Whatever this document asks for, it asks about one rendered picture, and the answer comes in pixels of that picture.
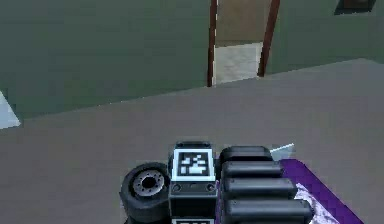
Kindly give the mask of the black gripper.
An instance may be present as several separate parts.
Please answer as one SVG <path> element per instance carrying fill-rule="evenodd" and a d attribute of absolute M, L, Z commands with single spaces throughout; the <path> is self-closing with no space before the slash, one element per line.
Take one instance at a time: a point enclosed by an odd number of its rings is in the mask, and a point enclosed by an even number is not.
<path fill-rule="evenodd" d="M 169 224 L 169 184 L 164 163 L 149 162 L 133 168 L 119 192 L 127 215 L 124 224 Z"/>

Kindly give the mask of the dark framed wall picture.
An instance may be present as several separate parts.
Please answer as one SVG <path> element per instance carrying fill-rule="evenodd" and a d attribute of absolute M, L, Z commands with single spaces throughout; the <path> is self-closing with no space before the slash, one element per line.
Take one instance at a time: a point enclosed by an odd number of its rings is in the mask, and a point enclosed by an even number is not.
<path fill-rule="evenodd" d="M 334 14 L 353 14 L 371 12 L 376 0 L 339 0 Z"/>

